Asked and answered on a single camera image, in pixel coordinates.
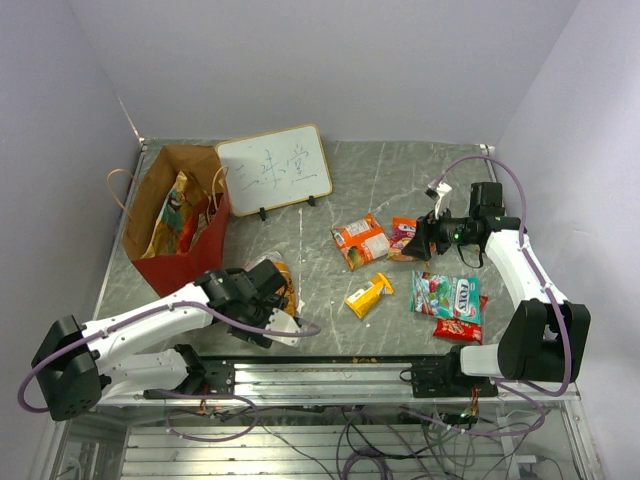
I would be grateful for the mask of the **orange Fox's fruits candy bag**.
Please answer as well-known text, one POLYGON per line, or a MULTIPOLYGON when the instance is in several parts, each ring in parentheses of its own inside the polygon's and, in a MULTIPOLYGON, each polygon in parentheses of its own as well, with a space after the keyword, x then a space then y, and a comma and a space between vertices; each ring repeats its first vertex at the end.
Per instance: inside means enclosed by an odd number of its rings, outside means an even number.
POLYGON ((390 237, 387 259, 397 262, 415 261, 416 258, 402 253, 402 250, 414 238, 417 222, 406 217, 394 217, 392 220, 392 235, 390 237))

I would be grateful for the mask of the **orange chip bag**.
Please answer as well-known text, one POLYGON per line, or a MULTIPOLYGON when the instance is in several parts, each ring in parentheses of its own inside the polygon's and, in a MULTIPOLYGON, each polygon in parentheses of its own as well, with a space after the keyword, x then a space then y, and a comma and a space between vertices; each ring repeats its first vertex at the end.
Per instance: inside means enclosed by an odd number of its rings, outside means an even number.
POLYGON ((298 315, 298 301, 295 293, 293 277, 289 269, 289 266, 287 265, 282 254, 279 251, 271 250, 271 251, 265 252, 255 257, 253 260, 247 262, 244 265, 244 268, 246 270, 250 270, 253 267, 255 267, 257 264, 262 262, 263 260, 271 261, 275 265, 275 267, 279 270, 283 278, 285 279, 286 286, 280 288, 277 291, 277 294, 283 295, 288 301, 284 311, 287 312, 289 315, 296 317, 298 315))

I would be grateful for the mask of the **red brown paper bag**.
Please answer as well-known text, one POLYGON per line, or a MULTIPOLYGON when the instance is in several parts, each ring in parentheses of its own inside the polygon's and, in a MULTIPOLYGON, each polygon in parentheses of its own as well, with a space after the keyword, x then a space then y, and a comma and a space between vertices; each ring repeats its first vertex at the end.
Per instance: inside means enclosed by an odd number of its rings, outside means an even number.
POLYGON ((214 147, 164 146, 134 186, 122 245, 156 294, 221 267, 230 200, 214 147))

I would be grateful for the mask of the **gold teal snack bag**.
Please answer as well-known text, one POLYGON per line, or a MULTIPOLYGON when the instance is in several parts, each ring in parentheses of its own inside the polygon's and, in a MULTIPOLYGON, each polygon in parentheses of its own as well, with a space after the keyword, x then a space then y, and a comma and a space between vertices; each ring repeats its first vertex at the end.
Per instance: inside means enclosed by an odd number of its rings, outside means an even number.
POLYGON ((151 240, 141 258, 180 254, 177 252, 177 244, 182 224, 182 207, 187 202, 195 203, 205 196, 209 195, 194 176, 181 170, 162 203, 151 240))

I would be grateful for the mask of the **red Doritos chip bag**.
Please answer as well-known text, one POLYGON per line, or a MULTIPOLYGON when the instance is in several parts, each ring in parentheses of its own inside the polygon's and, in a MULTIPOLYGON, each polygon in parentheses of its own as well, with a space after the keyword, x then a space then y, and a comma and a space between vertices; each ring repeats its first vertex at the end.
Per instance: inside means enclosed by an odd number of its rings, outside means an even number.
POLYGON ((180 254, 191 250, 216 212, 211 196, 205 196, 195 203, 187 202, 182 210, 181 231, 177 244, 177 252, 180 254))

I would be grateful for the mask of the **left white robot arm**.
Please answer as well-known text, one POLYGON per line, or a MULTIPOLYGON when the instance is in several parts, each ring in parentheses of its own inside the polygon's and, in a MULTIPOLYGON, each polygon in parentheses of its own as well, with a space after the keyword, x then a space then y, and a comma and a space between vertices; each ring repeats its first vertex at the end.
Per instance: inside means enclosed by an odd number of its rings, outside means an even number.
POLYGON ((101 400, 142 391, 175 391, 182 397, 211 387, 193 347, 160 353, 147 348, 215 322, 263 348, 294 345, 301 332, 285 308, 286 280, 270 260, 250 270, 210 270, 172 294, 131 312, 79 324, 56 321, 32 360, 55 421, 75 418, 101 400))

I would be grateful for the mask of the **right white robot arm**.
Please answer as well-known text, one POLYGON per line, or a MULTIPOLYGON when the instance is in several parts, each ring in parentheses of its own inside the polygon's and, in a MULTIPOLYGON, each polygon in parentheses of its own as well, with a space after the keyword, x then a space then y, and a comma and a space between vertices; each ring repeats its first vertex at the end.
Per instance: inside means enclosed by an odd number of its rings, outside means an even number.
POLYGON ((418 218, 415 236, 403 254, 428 261, 453 246, 478 247, 481 257, 500 273, 515 312, 498 343, 461 348, 459 361, 440 373, 442 387, 459 396, 475 385, 476 377, 574 382, 586 346, 589 310, 570 302, 550 280, 522 220, 506 214, 501 184, 472 184, 469 213, 460 218, 449 209, 451 192, 446 183, 427 190, 434 208, 418 218))

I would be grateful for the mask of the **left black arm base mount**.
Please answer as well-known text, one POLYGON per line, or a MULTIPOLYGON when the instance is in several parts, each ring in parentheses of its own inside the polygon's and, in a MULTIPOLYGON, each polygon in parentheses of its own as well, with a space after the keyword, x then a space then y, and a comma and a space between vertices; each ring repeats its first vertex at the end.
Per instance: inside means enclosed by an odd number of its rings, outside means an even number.
POLYGON ((234 393, 235 373, 229 364, 192 358, 187 361, 186 372, 186 379, 176 387, 145 390, 143 397, 148 400, 186 399, 234 393))

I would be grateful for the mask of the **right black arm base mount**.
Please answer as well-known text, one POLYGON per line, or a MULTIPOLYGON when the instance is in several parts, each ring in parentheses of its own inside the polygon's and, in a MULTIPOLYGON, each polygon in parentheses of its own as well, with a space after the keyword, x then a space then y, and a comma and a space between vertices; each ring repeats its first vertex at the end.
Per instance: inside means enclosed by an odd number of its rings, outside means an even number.
POLYGON ((469 376, 462 373, 460 348, 454 347, 442 355, 426 355, 410 362, 402 369, 399 379, 412 388, 414 398, 471 397, 480 398, 498 395, 497 387, 488 377, 469 376))

